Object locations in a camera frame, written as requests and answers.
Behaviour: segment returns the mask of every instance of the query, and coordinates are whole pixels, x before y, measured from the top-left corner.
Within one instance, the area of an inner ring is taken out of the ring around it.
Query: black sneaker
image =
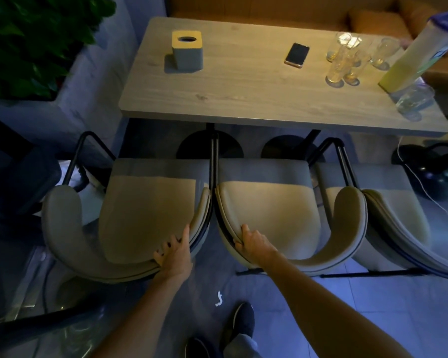
[[[214,349],[203,338],[192,337],[184,349],[185,358],[215,358]]]
[[[255,326],[256,321],[252,305],[247,302],[240,304],[234,313],[231,340],[239,334],[245,334],[252,338]]]

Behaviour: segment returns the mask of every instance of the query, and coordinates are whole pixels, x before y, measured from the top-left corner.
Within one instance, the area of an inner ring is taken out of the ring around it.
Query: wooden tabletop
[[[171,33],[199,30],[204,69],[175,70]],[[358,86],[332,88],[325,59],[335,32],[156,17],[139,48],[119,107],[128,117],[255,126],[311,127],[441,136],[448,121],[436,103],[421,120],[404,118],[368,65]],[[294,42],[310,51],[302,69],[284,64]]]

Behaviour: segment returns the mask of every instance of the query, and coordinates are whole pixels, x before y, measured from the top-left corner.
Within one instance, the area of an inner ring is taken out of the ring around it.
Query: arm
[[[274,281],[320,358],[411,358],[392,337],[299,271],[258,231],[242,226],[239,253]]]
[[[163,253],[153,255],[161,265],[148,290],[133,312],[117,330],[96,349],[92,358],[152,358],[169,306],[192,270],[189,251],[189,225],[180,242],[171,236],[164,242]]]

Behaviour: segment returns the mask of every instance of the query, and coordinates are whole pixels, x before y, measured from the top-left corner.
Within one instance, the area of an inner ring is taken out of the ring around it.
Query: gray pants
[[[224,358],[262,358],[257,352],[257,343],[245,334],[239,334],[226,348]]]

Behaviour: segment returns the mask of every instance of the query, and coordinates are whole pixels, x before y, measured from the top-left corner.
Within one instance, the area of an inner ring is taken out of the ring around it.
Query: black phone screen
[[[307,57],[307,54],[309,53],[309,47],[305,45],[300,45],[296,42],[294,42],[294,45],[290,48],[290,51],[288,52],[287,58],[285,61],[289,64],[294,65],[303,65],[304,60]]]

